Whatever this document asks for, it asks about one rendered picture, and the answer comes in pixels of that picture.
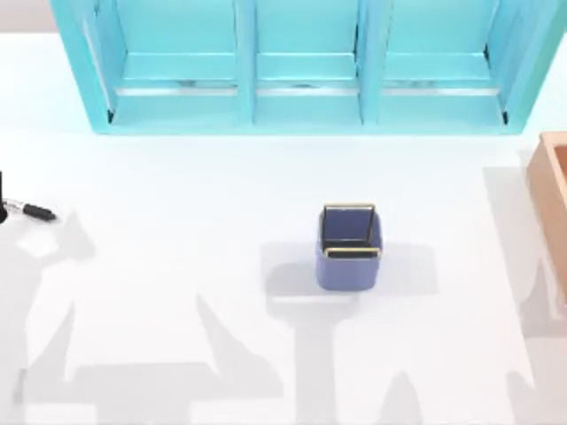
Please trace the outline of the blue square pen holder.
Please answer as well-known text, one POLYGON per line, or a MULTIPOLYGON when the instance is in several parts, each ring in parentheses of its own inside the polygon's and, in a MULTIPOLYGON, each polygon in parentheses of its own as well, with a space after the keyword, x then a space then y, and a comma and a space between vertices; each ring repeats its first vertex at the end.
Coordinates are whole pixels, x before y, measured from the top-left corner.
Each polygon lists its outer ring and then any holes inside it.
POLYGON ((319 215, 316 279, 329 291, 372 289, 383 253, 382 223, 368 203, 326 204, 319 215))

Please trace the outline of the light blue rack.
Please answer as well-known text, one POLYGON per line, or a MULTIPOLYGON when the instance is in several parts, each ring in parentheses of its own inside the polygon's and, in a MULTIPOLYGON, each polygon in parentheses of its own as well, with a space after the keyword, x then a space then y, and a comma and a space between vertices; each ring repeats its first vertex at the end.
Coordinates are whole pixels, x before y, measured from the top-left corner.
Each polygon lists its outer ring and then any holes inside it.
POLYGON ((513 135, 567 0, 50 0, 106 135, 513 135))

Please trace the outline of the black and white marker pen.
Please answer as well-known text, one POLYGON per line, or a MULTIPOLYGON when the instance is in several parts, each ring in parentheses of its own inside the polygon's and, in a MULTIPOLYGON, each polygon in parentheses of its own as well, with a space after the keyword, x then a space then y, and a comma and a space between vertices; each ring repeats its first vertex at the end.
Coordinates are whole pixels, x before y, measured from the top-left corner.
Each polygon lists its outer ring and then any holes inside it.
POLYGON ((8 199, 3 201, 3 207, 14 212, 22 213, 35 220, 50 222, 58 219, 57 214, 52 210, 26 202, 8 199))

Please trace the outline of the salmon-coloured shallow box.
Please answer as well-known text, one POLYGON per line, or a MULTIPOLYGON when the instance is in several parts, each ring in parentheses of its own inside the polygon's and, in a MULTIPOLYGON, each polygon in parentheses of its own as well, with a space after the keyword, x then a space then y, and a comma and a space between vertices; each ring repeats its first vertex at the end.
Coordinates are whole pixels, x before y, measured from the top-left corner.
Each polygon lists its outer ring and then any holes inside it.
POLYGON ((532 202, 567 306, 567 130, 544 131, 526 168, 532 202))

